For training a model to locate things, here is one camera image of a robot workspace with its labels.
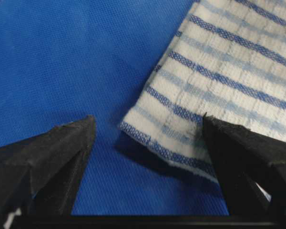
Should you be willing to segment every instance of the striped towel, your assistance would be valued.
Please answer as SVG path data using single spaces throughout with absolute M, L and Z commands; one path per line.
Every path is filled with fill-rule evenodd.
M 195 1 L 120 128 L 217 182 L 202 116 L 286 141 L 286 1 Z

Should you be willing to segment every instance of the blue textured cloth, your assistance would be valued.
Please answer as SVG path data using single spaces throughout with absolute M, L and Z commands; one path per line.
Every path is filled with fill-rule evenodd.
M 219 187 L 117 129 L 190 0 L 0 0 L 0 146 L 92 114 L 73 214 L 227 214 Z

